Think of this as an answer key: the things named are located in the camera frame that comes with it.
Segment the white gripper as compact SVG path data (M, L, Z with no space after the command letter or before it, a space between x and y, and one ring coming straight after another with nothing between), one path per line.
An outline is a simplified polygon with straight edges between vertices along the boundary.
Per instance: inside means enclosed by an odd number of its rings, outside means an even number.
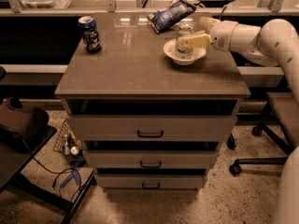
M183 36L181 41L183 46L206 49L212 44L216 50L225 52L230 50L233 31L238 25L236 21L220 21L214 18L201 17L199 23L206 32L199 31L192 35Z

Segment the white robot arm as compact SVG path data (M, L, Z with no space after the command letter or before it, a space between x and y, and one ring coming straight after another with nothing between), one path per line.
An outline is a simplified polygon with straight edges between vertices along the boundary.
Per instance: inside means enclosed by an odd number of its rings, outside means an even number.
M271 92L270 104L290 146L282 159L283 170L271 224L299 224L299 36L291 23L273 19L264 26L203 17L203 32L178 40L183 47L233 51L263 66L279 65L288 92Z

